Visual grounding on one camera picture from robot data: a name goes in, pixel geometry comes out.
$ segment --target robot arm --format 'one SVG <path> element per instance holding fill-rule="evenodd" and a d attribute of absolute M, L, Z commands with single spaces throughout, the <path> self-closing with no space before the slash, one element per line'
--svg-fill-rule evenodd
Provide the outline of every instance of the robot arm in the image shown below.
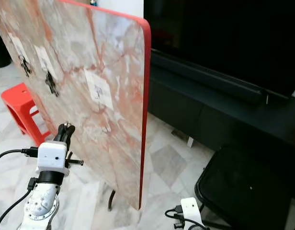
<path fill-rule="evenodd" d="M 61 124 L 53 141 L 44 142 L 38 148 L 36 171 L 39 177 L 31 196 L 24 205 L 24 217 L 18 230 L 50 230 L 58 212 L 58 194 L 63 178 L 68 176 L 69 163 L 83 165 L 83 161 L 66 160 L 70 139 L 75 127 Z"/>

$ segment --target marble floor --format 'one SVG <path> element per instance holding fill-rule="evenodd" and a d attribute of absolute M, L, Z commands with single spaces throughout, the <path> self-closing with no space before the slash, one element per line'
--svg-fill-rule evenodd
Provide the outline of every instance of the marble floor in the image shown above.
<path fill-rule="evenodd" d="M 20 82 L 13 64 L 0 69 L 0 94 Z M 41 129 L 46 128 L 40 117 L 36 121 Z M 166 218 L 163 213 L 178 205 L 181 198 L 195 196 L 194 183 L 213 151 L 197 142 L 192 148 L 187 147 L 185 141 L 171 134 L 173 127 L 152 115 L 149 115 L 148 122 L 151 129 L 147 138 L 151 140 L 147 146 L 141 210 L 133 209 L 117 194 L 109 212 L 107 202 L 111 189 L 88 166 L 72 166 L 61 187 L 60 208 L 52 223 L 53 230 L 174 229 L 174 220 Z M 0 99 L 0 153 L 30 146 L 34 146 L 33 141 L 21 134 Z M 0 160 L 0 215 L 26 192 L 29 178 L 37 176 L 35 167 L 36 159 L 19 153 L 9 154 Z M 202 216 L 221 222 L 208 209 Z M 23 202 L 4 219 L 0 230 L 15 230 L 22 217 Z M 294 227 L 293 200 L 286 230 L 293 230 Z"/>

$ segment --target television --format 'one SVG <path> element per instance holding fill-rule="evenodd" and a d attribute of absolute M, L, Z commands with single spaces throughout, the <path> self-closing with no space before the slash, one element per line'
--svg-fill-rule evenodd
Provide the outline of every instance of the television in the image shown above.
<path fill-rule="evenodd" d="M 154 63 L 182 63 L 285 98 L 295 90 L 295 0 L 145 0 L 144 17 Z"/>

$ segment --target black tv cabinet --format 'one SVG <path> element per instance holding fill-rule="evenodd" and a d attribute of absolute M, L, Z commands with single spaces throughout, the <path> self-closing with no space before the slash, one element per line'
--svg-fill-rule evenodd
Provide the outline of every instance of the black tv cabinet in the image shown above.
<path fill-rule="evenodd" d="M 295 197 L 295 98 L 252 105 L 151 64 L 148 110 L 213 150 L 252 148 Z"/>

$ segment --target black clip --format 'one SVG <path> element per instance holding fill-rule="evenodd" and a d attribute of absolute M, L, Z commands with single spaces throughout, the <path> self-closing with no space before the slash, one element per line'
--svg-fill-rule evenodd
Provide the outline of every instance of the black clip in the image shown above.
<path fill-rule="evenodd" d="M 21 66 L 24 69 L 26 76 L 29 78 L 29 74 L 32 73 L 31 65 L 25 60 L 25 57 L 21 54 L 19 55 L 19 59 L 21 61 Z"/>
<path fill-rule="evenodd" d="M 47 73 L 46 73 L 45 83 L 50 88 L 51 93 L 54 94 L 56 97 L 58 97 L 59 93 L 56 90 L 55 82 L 53 81 L 52 74 L 48 70 L 47 70 Z"/>

